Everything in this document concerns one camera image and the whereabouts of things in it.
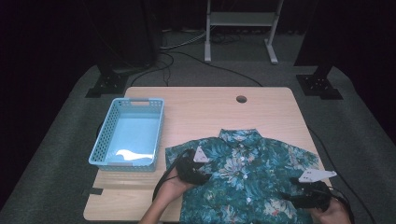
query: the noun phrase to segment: shirt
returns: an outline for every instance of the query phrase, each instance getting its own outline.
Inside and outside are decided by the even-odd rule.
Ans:
[[[201,148],[212,174],[183,194],[180,223],[312,223],[310,214],[283,200],[280,191],[301,193],[290,183],[305,169],[318,169],[318,156],[262,137],[257,130],[221,130],[219,137],[192,140],[165,150],[166,164],[188,148]]]

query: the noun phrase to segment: person's hand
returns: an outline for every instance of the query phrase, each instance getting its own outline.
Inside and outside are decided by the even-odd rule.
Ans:
[[[172,179],[168,179],[163,182],[163,185],[158,190],[157,197],[155,198],[155,200],[161,201],[162,203],[169,204],[170,202],[183,195],[186,190],[193,187],[193,184],[189,184],[180,180],[177,175],[176,168],[174,168],[171,173],[169,173],[167,178]]]
[[[319,220],[321,224],[350,224],[345,206],[334,198],[330,200],[330,206],[326,212],[322,212],[321,209],[317,208],[309,208],[307,211]]]

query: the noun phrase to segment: basket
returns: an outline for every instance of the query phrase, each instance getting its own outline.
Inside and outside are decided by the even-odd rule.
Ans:
[[[155,171],[163,104],[161,98],[114,99],[89,163],[103,171]]]

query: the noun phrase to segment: wooden table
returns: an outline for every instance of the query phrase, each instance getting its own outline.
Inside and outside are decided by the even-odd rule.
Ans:
[[[246,97],[238,103],[238,96]],[[132,87],[125,97],[164,99],[163,133],[154,173],[98,171],[84,211],[88,220],[140,220],[151,204],[152,192],[165,171],[164,150],[190,140],[218,136],[220,129],[257,129],[316,154],[304,118],[288,88]],[[171,203],[161,221],[178,221],[181,198]]]

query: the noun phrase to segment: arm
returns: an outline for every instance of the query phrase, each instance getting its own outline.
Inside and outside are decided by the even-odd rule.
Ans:
[[[158,190],[157,197],[152,202],[146,214],[143,215],[139,222],[140,224],[157,224],[169,203],[193,187],[192,184],[183,182],[178,178],[176,168],[171,171],[168,178],[174,176],[176,177],[163,182],[163,185]]]
[[[349,215],[344,205],[332,198],[326,212],[317,208],[307,209],[321,224],[350,224]]]

